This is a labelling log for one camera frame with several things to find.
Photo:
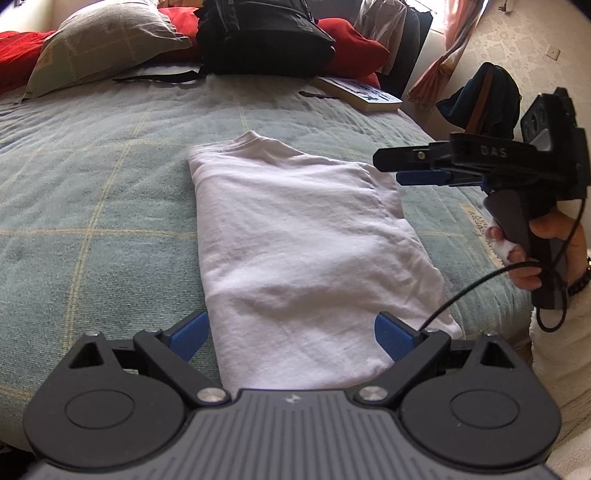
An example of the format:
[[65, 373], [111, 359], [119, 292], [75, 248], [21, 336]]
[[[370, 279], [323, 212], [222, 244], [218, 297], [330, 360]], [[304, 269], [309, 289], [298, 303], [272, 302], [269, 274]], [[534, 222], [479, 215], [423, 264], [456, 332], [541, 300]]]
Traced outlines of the green plaid bed blanket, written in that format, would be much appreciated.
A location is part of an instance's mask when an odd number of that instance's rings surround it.
[[247, 131], [335, 160], [425, 144], [407, 115], [363, 114], [277, 77], [95, 82], [1, 99], [1, 440], [76, 338], [124, 338], [204, 309], [193, 145]]

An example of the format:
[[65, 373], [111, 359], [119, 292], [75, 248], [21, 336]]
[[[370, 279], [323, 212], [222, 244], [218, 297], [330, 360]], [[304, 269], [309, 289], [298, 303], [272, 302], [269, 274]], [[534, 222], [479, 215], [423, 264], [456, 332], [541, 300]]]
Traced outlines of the paperback book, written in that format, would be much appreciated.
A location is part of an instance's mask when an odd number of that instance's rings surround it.
[[326, 95], [337, 97], [363, 113], [397, 111], [403, 101], [366, 83], [336, 77], [317, 77], [312, 81]]

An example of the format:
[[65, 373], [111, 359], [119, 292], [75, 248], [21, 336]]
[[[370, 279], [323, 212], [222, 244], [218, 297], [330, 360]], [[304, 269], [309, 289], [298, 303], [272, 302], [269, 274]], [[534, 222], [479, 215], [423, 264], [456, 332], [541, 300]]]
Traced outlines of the clothes rack with garments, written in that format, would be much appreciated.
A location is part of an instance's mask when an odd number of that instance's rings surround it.
[[378, 70], [381, 88], [401, 98], [415, 69], [433, 23], [430, 11], [407, 1], [363, 1], [353, 26], [364, 37], [386, 47], [390, 54]]

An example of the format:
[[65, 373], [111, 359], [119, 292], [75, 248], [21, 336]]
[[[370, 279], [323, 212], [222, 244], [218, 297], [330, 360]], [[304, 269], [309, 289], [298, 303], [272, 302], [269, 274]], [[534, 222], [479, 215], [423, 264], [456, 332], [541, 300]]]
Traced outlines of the black backpack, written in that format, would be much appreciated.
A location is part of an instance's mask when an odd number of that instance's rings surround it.
[[304, 1], [205, 1], [197, 16], [198, 70], [129, 73], [118, 82], [188, 83], [214, 75], [321, 74], [335, 40], [318, 27]]

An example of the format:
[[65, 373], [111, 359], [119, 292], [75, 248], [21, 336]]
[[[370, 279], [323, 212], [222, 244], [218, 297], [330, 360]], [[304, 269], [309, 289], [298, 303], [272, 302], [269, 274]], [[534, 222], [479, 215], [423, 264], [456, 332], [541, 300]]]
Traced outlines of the white printed long-sleeve shirt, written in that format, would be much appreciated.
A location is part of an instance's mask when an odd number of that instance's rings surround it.
[[444, 279], [407, 221], [396, 181], [246, 132], [194, 146], [199, 272], [223, 387], [308, 390], [391, 365], [387, 311], [453, 338]]

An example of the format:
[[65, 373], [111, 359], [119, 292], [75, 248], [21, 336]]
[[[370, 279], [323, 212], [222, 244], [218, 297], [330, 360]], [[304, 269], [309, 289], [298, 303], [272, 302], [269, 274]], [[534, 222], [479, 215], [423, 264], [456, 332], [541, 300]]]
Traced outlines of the right orange curtain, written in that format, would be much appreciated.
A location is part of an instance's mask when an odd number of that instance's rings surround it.
[[435, 105], [450, 80], [486, 9], [484, 0], [448, 2], [445, 52], [435, 60], [408, 91], [409, 100], [421, 108]]

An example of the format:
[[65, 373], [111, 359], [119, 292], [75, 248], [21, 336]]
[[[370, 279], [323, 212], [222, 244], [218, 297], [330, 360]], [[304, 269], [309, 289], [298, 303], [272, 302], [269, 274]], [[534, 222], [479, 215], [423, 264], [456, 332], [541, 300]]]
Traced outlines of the wooden chair with dark garment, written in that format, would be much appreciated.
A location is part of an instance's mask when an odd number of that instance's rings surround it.
[[513, 77], [503, 67], [485, 62], [464, 87], [436, 107], [465, 133], [513, 140], [521, 99]]

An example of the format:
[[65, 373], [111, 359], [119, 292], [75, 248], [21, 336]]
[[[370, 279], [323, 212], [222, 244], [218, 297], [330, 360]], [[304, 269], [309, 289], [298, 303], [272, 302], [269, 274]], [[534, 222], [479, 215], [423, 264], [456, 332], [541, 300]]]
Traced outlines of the grey green pillow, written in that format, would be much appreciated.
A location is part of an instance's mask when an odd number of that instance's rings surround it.
[[153, 1], [96, 2], [71, 14], [44, 40], [24, 97], [104, 80], [190, 46]]

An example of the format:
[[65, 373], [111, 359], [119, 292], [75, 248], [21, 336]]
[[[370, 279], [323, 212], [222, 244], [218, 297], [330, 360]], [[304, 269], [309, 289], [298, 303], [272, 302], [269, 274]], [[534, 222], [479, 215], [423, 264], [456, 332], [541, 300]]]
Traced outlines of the red quilt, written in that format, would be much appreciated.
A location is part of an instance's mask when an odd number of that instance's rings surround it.
[[[197, 53], [197, 16], [188, 6], [161, 8], [162, 14], [176, 31], [186, 36], [189, 48], [174, 48], [169, 51], [151, 50], [146, 59], [156, 63], [182, 63], [190, 61]], [[335, 39], [335, 56], [325, 68], [329, 75], [358, 79], [372, 86], [380, 85], [377, 71], [386, 63], [389, 51], [375, 40], [365, 38], [349, 21], [340, 18], [325, 18], [318, 21]], [[18, 32], [5, 30], [1, 33], [1, 92], [6, 93], [27, 84], [40, 57], [43, 42], [54, 32]]]

